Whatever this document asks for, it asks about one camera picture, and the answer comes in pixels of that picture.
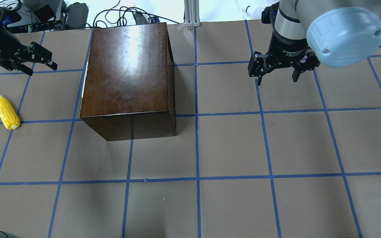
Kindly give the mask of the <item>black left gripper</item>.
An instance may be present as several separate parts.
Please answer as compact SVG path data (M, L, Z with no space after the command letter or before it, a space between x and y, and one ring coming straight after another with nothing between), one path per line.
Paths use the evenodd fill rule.
M57 70L58 65L53 61L53 54L37 42L31 42L30 46L25 45L0 45L0 66L10 72L20 71L29 76L33 75L33 70L23 63L24 56L28 62L41 63L52 70Z

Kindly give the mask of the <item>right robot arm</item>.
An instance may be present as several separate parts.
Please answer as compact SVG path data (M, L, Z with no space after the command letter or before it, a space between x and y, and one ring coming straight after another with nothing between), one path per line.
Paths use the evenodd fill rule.
M276 69L293 68L297 82L321 64L347 67L381 47L381 0L278 0L261 21L272 35L267 53L253 52L248 63L258 85Z

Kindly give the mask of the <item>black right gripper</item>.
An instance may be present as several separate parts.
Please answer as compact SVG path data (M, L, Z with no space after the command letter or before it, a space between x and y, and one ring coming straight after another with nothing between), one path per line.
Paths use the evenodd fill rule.
M292 67L293 82L297 82L300 75L306 71L313 71L319 67L320 61L316 53L308 48L306 39L287 39L280 35L272 35L267 54L253 52L248 64L248 75L257 77L260 86L263 76L274 69Z

